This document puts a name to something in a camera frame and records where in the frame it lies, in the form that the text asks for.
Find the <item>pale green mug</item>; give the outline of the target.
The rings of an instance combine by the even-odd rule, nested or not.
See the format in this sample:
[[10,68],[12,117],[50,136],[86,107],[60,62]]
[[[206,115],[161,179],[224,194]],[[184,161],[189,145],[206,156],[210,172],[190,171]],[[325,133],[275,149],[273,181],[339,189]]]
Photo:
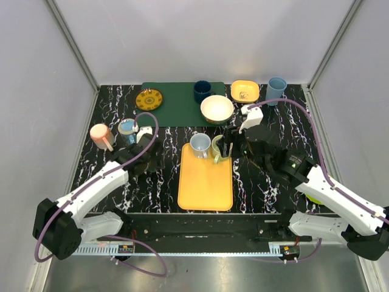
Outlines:
[[222,138],[222,135],[217,135],[212,139],[211,149],[212,149],[212,156],[213,156],[213,162],[215,164],[218,164],[222,161],[226,161],[228,157],[223,158],[221,156],[221,152],[219,151],[219,147],[217,146],[217,142]]

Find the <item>light grey-blue mug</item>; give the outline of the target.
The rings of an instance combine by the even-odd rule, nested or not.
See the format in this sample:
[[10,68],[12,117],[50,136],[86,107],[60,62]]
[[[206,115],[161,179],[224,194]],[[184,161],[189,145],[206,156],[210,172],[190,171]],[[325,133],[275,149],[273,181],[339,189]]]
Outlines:
[[190,147],[196,158],[207,159],[211,146],[211,139],[204,133],[196,133],[190,139]]

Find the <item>blue butterfly mug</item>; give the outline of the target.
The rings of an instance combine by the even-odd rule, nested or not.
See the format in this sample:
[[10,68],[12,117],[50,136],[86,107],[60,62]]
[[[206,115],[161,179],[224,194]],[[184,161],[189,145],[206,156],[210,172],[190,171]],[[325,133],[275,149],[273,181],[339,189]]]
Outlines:
[[136,143],[136,132],[133,130],[134,119],[123,119],[118,125],[118,132],[126,145]]

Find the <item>pink mug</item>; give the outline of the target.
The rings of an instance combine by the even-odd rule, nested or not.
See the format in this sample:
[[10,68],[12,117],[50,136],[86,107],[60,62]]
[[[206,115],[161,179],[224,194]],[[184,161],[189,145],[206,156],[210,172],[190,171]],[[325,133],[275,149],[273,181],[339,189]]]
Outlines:
[[114,151],[115,137],[107,125],[103,123],[94,125],[90,129],[89,135],[99,149]]

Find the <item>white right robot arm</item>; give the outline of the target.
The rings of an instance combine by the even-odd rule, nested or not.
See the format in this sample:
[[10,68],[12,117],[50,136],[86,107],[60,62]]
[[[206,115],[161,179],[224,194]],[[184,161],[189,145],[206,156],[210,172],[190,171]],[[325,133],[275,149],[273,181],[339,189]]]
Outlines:
[[388,208],[375,206],[331,180],[306,154],[282,147],[263,125],[228,126],[216,143],[223,157],[246,158],[272,179],[323,203],[336,217],[289,211],[276,225],[283,241],[316,237],[347,245],[356,255],[376,261],[388,250]]

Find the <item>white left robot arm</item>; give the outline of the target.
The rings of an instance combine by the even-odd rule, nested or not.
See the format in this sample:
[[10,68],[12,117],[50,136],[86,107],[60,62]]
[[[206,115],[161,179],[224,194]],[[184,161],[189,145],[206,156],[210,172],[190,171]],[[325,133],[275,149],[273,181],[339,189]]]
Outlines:
[[112,235],[119,241],[132,236],[131,219],[118,208],[92,217],[87,214],[115,189],[130,179],[164,166],[163,143],[144,136],[107,155],[107,162],[93,177],[71,193],[39,203],[33,225],[33,237],[59,260],[71,256],[85,242]]

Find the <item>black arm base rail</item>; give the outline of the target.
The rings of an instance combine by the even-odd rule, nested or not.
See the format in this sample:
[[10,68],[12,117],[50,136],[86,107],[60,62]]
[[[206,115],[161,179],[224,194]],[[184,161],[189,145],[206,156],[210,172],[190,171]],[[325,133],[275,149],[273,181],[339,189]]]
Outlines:
[[135,252],[159,254],[267,252],[270,242],[312,243],[311,236],[294,235],[287,215],[266,214],[129,214],[117,241],[136,239]]

